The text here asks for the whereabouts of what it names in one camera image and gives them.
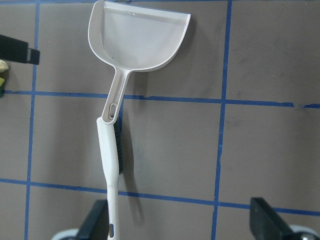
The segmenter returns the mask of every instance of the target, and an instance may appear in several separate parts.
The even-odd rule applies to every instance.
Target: yellow object
[[[3,95],[2,90],[4,89],[4,86],[5,86],[5,80],[2,77],[0,77],[0,98]]]
[[[0,73],[4,72],[5,70],[8,70],[8,69],[9,69],[8,64],[5,61],[0,60]]]

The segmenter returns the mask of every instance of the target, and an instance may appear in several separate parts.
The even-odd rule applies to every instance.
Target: dustpan
[[[106,123],[117,119],[124,89],[132,72],[149,72],[176,55],[190,14],[97,1],[88,28],[89,45],[115,75],[102,113]]]
[[[114,78],[97,119],[99,145],[109,215],[108,240],[120,240],[118,211],[119,162],[114,123],[132,72],[149,72],[168,64],[186,34],[190,14],[110,1],[97,1],[92,9],[88,40],[93,53],[111,65]]]

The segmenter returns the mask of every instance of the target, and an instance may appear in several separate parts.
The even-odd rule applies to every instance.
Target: black bristles
[[[119,119],[113,125],[114,135],[116,141],[116,149],[118,152],[118,162],[119,162],[119,174],[121,174],[124,170],[123,157],[122,157],[122,142],[121,142],[121,130],[119,125]]]

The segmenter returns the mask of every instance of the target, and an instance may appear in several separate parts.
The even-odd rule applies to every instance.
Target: white brush handle
[[[96,120],[96,125],[98,128],[102,167],[107,187],[109,224],[113,225],[113,231],[111,227],[105,227],[109,228],[108,240],[120,240],[118,210],[119,162],[115,129],[113,124],[105,123],[102,117]]]

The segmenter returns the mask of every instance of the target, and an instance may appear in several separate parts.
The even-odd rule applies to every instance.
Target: black clamp
[[[65,236],[59,240],[106,240],[109,234],[108,201],[97,200],[76,236]]]
[[[250,230],[256,240],[320,240],[311,232],[294,232],[261,197],[251,198]]]
[[[29,48],[25,41],[0,35],[0,59],[39,65],[40,51]]]

